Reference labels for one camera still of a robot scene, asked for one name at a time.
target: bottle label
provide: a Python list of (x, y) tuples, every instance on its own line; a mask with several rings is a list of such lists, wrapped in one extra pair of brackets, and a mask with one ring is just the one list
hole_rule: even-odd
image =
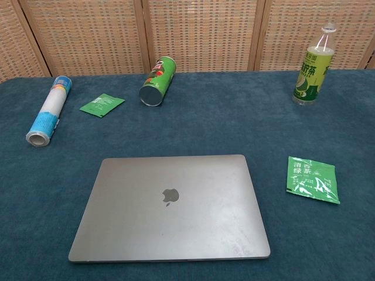
[(305, 60), (299, 72), (294, 96), (303, 101), (316, 99), (323, 84), (324, 76), (328, 70), (332, 54), (321, 55), (306, 52)]

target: green packet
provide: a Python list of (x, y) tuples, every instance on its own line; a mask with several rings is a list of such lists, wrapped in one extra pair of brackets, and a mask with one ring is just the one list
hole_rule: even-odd
[(114, 98), (107, 94), (101, 94), (99, 97), (82, 106), (80, 110), (102, 118), (116, 106), (122, 104), (125, 100)]
[(287, 192), (340, 204), (335, 167), (317, 161), (289, 157)]

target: laptop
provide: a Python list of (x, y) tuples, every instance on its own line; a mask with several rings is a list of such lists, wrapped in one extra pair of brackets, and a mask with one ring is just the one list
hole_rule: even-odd
[(71, 262), (270, 255), (243, 155), (104, 159)]

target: green tea bottle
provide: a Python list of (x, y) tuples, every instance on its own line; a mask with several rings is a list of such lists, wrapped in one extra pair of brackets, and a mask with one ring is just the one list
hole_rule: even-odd
[(335, 31), (335, 24), (327, 23), (322, 27), (322, 34), (315, 38), (307, 48), (294, 89), (293, 98), (297, 103), (311, 104), (315, 101), (335, 53), (333, 39)]

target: woven screen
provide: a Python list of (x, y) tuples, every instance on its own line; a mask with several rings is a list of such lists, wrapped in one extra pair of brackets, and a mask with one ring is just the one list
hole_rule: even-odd
[(21, 0), (54, 76), (144, 73), (133, 0)]
[(41, 77), (48, 74), (46, 66), (44, 65), (43, 70), (42, 63), (38, 61), (35, 53), (38, 49), (33, 50), (26, 35), (26, 31), (30, 32), (30, 30), (23, 28), (15, 8), (11, 1), (1, 1), (0, 82), (14, 77)]
[(273, 0), (270, 3), (260, 70), (300, 69), (308, 44), (327, 21), (337, 26), (332, 68), (358, 68), (375, 34), (374, 0)]
[(170, 56), (180, 72), (247, 70), (256, 0), (147, 3), (151, 64)]

